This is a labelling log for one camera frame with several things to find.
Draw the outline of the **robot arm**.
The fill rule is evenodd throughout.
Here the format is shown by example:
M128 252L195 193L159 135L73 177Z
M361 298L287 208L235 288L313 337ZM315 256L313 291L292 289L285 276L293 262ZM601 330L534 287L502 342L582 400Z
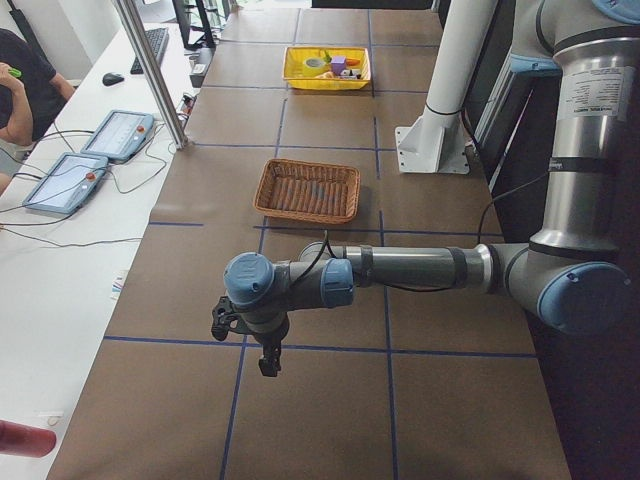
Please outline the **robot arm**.
M267 377L295 310L352 302L380 284L420 293L476 287L513 298L567 334L598 333L620 320L632 295L616 265L609 220L631 94L638 82L635 1L520 1L511 48L516 72L562 75L541 229L523 244L472 249L308 245L295 261L248 252L225 268L212 335L248 334Z

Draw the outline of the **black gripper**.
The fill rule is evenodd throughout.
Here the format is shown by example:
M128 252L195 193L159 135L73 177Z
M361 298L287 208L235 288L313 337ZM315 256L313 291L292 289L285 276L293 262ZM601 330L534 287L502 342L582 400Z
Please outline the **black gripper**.
M264 377L277 377L281 371L282 341L289 332L289 320L282 319L278 325L275 323L250 323L249 328L251 335L263 347L262 355L258 361L261 374Z

